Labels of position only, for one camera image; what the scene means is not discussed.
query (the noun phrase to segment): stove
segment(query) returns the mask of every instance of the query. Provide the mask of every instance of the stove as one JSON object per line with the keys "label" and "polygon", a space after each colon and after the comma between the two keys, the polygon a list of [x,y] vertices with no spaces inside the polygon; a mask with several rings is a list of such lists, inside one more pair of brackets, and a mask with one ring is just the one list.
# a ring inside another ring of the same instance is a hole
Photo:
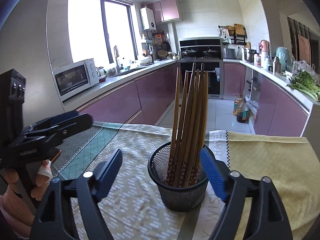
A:
{"label": "stove", "polygon": [[[219,37],[204,37],[204,38],[189,38],[180,40],[181,52],[185,50],[195,50],[194,57],[184,56],[180,60],[182,80],[184,81],[185,73],[192,71],[193,63],[196,63],[196,68],[201,69],[201,64],[204,63],[204,70],[208,71],[208,93],[209,98],[223,98],[224,90],[224,75],[223,75],[223,59],[222,49],[225,47],[222,44],[223,39]],[[209,57],[204,55],[207,50],[217,51],[217,57]]]}

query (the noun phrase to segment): human hand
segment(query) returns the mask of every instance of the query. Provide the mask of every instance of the human hand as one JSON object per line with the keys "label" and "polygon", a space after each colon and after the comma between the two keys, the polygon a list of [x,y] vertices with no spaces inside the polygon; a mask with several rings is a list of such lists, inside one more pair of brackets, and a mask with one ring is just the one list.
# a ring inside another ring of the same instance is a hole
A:
{"label": "human hand", "polygon": [[[51,168],[49,165],[49,161],[45,160],[42,161],[42,168],[47,169],[47,172],[51,173]],[[48,185],[49,185],[49,180],[52,178],[52,175],[50,177],[50,174],[48,176],[45,176],[43,174],[37,174],[35,178],[36,185],[35,187],[31,190],[31,197],[35,198],[36,200],[41,200],[44,192],[46,191]],[[19,180],[19,175],[16,170],[11,169],[11,168],[6,168],[4,170],[4,179],[7,181],[10,189],[14,191],[15,193],[20,194],[18,191],[15,183]]]}
{"label": "human hand", "polygon": [[[49,185],[49,180],[52,178],[48,160],[42,161],[39,172],[42,174],[37,174],[35,178],[36,185],[31,190],[31,196],[36,200],[42,199],[44,192]],[[8,182],[8,188],[3,196],[0,195],[0,210],[10,227],[18,235],[28,237],[34,216],[20,197],[20,192],[15,185],[19,180],[19,175],[16,170],[6,168],[4,170],[4,178]]]}

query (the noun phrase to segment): window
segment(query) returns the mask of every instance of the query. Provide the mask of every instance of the window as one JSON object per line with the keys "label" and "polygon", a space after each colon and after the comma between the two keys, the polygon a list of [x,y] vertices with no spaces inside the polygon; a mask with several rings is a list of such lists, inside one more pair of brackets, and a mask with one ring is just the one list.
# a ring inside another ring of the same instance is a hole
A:
{"label": "window", "polygon": [[137,59],[130,6],[106,0],[68,0],[68,29],[73,62],[93,58],[96,67],[119,56]]}

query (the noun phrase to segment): window frame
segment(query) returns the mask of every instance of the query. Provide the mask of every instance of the window frame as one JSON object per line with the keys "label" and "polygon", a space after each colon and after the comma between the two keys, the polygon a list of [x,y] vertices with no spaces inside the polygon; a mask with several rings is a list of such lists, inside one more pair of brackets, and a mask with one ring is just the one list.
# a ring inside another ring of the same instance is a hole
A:
{"label": "window frame", "polygon": [[135,40],[135,33],[134,33],[133,22],[132,22],[132,14],[131,14],[131,6],[127,5],[127,4],[124,4],[124,3],[111,1],[111,0],[100,0],[104,38],[105,38],[105,42],[106,42],[109,63],[111,64],[114,61],[113,61],[113,56],[112,56],[113,51],[111,49],[110,42],[109,42],[109,33],[108,33],[108,26],[107,26],[107,15],[106,15],[105,4],[104,4],[105,2],[116,3],[116,4],[119,4],[119,5],[125,6],[127,8],[127,16],[128,16],[130,33],[131,33],[131,40],[132,40],[134,58],[135,58],[135,60],[138,60],[138,48],[137,48],[137,43],[136,43],[136,40]]}

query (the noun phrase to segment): blue gripper pad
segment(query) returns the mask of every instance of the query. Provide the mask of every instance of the blue gripper pad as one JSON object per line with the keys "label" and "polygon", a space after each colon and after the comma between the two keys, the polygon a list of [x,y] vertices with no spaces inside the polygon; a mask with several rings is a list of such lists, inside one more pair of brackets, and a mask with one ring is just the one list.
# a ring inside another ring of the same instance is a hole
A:
{"label": "blue gripper pad", "polygon": [[214,193],[221,198],[223,202],[227,199],[224,179],[217,167],[214,159],[211,158],[210,153],[204,148],[200,151],[201,164],[211,183]]}

